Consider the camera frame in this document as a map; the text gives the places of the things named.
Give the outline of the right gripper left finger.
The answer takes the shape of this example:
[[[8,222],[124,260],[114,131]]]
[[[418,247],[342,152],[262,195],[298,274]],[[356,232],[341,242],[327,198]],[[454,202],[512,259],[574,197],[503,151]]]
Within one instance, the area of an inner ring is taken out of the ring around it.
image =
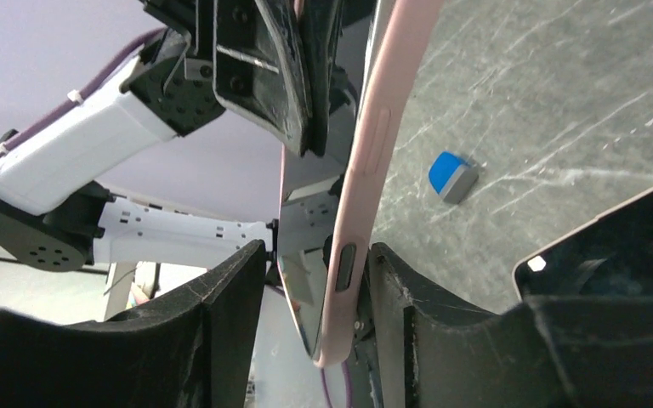
[[[67,326],[0,309],[0,407],[241,407],[266,250],[108,321]]]

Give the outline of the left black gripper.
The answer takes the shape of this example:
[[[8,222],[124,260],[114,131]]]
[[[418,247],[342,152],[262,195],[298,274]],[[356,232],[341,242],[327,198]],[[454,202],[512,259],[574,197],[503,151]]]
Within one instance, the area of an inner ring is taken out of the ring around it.
[[[342,1],[298,2],[302,42],[288,1],[142,4],[147,14],[187,40],[190,57],[213,58],[213,91],[224,108],[274,134],[294,155],[302,156],[307,146],[316,156],[325,154]]]

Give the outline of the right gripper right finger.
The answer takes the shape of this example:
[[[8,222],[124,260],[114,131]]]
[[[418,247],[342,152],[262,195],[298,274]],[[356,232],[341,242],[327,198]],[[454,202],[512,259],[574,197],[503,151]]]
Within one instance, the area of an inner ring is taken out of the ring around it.
[[[536,296],[481,309],[375,244],[388,407],[653,407],[653,297]]]

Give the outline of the pink phone case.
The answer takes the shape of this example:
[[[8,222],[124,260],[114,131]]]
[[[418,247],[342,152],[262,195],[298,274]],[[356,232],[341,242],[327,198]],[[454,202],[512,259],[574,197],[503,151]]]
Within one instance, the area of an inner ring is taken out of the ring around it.
[[[362,274],[406,102],[442,9],[440,1],[375,1],[369,65],[332,243],[324,332],[350,353]]]

